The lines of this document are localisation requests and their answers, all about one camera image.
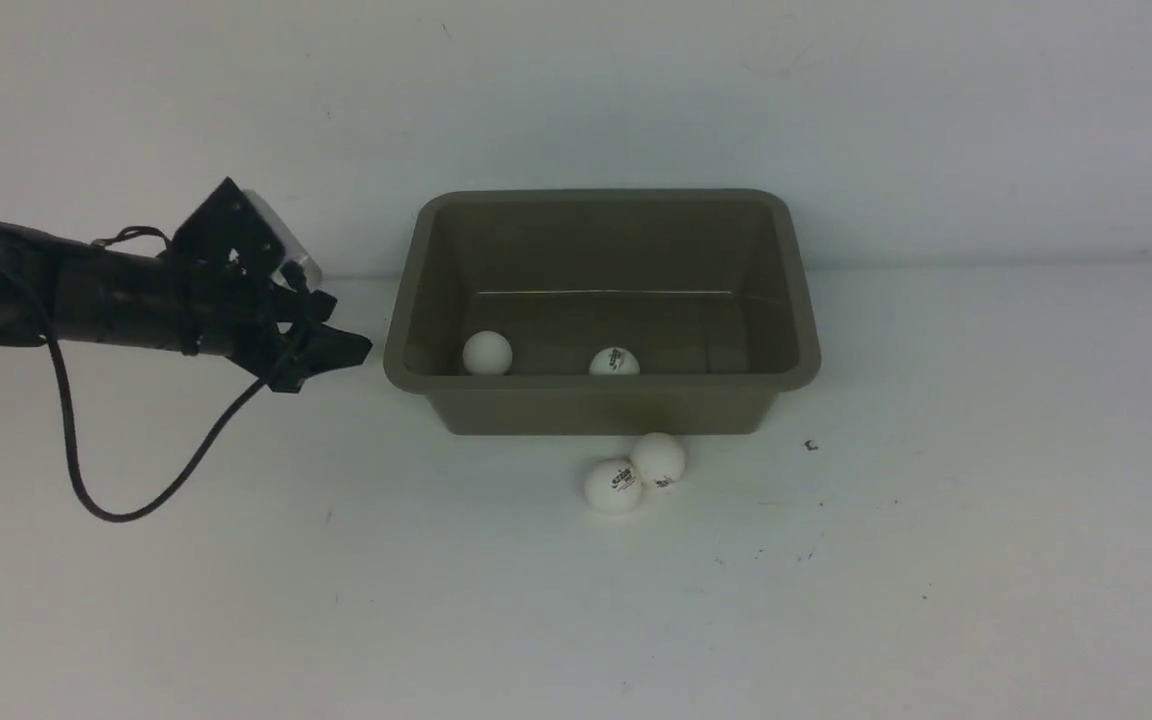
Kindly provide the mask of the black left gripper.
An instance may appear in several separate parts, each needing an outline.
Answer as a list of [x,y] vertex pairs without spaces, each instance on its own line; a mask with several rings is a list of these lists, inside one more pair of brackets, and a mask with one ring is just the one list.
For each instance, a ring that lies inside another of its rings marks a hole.
[[[276,331],[280,305],[282,323],[291,324],[329,323],[338,309],[328,291],[294,291],[271,281],[275,238],[242,188],[223,179],[157,255],[166,270],[173,338],[185,355],[227,355],[247,331]],[[314,377],[361,366],[372,348],[362,334],[291,325],[256,356],[256,377],[270,391],[293,395]]]

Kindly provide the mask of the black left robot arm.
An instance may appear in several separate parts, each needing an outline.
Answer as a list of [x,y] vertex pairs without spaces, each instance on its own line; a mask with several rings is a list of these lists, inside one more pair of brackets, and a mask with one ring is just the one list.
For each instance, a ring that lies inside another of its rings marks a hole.
[[338,300],[270,205],[223,179],[162,251],[120,242],[156,236],[132,225],[79,242],[0,222],[0,347],[59,341],[217,356],[301,391],[306,379],[361,366],[372,342],[329,327]]

